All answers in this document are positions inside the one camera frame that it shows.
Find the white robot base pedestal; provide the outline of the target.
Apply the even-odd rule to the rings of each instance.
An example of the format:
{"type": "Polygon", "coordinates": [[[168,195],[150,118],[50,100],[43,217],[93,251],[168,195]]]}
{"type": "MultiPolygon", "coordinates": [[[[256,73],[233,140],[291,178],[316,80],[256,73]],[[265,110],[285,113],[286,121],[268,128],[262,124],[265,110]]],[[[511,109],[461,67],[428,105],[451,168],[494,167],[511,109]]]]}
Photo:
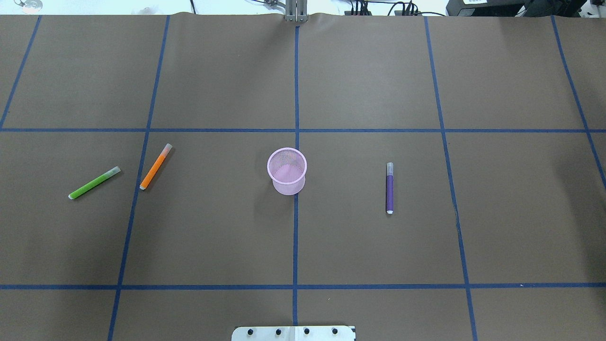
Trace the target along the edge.
{"type": "Polygon", "coordinates": [[[235,328],[232,341],[355,341],[354,326],[241,326],[235,328]]]}

